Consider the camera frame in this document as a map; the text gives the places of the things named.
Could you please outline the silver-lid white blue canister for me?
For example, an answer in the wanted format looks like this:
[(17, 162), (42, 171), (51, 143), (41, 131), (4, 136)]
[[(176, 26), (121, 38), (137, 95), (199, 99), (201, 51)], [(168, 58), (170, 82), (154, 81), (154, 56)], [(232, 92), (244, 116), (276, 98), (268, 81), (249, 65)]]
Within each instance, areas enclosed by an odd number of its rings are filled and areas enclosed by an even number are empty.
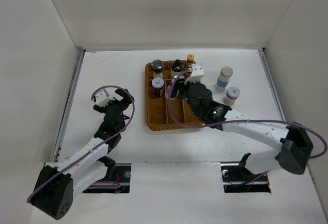
[(233, 69), (231, 67), (229, 66), (222, 67), (215, 86), (218, 92), (222, 92), (226, 89), (232, 75), (233, 75)]

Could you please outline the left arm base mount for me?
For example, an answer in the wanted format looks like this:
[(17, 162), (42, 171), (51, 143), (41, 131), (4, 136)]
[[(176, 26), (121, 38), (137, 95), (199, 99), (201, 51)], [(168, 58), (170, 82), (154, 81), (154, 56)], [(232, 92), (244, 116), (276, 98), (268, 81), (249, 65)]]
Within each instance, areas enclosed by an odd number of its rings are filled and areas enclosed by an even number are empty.
[(132, 165), (117, 163), (114, 165), (114, 160), (110, 160), (105, 164), (108, 167), (105, 177), (90, 185), (83, 193), (130, 193)]

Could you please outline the grey-lid dark spice jar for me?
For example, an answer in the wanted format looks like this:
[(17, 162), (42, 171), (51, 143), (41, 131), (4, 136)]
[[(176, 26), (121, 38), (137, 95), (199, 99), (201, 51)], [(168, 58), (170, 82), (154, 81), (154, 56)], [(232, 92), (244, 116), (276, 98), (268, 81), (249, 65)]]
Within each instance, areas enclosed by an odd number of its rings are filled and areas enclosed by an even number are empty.
[(161, 77), (152, 80), (153, 93), (156, 97), (161, 97), (164, 92), (165, 82)]

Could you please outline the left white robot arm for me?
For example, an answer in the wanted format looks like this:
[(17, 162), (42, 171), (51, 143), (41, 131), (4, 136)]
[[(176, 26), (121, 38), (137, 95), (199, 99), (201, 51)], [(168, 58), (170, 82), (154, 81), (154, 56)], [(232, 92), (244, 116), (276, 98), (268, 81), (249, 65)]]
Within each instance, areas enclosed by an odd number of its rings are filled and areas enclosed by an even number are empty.
[(110, 98), (107, 87), (98, 88), (91, 96), (93, 109), (104, 114), (102, 123), (90, 141), (69, 159), (42, 168), (27, 203), (55, 220), (70, 210), (74, 198), (98, 180), (110, 182), (115, 176), (115, 162), (107, 155), (121, 140), (132, 116), (124, 115), (134, 98), (127, 89), (114, 86), (121, 99)]

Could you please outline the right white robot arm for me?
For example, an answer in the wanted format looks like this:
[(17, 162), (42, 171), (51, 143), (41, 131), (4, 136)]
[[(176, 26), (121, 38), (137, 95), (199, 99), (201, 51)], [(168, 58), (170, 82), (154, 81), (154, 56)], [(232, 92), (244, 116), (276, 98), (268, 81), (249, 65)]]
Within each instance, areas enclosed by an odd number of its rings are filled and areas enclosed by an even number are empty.
[(284, 169), (295, 175), (305, 172), (313, 143), (302, 125), (253, 119), (214, 101), (212, 92), (200, 82), (185, 83), (175, 79), (171, 82), (167, 97), (185, 100), (204, 127), (240, 134), (269, 147), (267, 151), (249, 152), (242, 157), (237, 169), (242, 180), (248, 181), (257, 174), (276, 169)]

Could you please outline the red sauce bottle yellow cap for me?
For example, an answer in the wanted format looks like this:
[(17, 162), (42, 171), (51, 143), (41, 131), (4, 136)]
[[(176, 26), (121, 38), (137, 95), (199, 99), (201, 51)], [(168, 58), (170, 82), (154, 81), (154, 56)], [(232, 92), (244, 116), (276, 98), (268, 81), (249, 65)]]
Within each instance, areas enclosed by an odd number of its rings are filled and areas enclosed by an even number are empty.
[(194, 63), (194, 55), (193, 54), (188, 54), (187, 56), (187, 63), (186, 66), (190, 66)]

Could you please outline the black-knob salt shaker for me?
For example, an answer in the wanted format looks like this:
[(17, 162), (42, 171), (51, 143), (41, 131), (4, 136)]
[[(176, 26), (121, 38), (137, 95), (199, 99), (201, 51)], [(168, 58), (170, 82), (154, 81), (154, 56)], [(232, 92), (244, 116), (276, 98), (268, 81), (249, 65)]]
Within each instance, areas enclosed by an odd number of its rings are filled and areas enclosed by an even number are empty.
[(171, 78), (176, 77), (182, 71), (182, 69), (183, 69), (183, 64), (181, 63), (181, 60), (176, 59), (171, 65), (171, 71), (170, 71)]

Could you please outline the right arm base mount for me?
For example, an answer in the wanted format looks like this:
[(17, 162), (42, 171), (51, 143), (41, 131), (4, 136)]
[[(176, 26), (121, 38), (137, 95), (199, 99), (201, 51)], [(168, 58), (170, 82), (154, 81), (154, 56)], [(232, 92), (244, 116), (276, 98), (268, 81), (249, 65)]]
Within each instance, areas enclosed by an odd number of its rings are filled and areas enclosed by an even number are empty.
[(239, 163), (221, 164), (223, 190), (225, 193), (271, 193), (267, 173), (253, 174), (245, 168), (250, 153)]

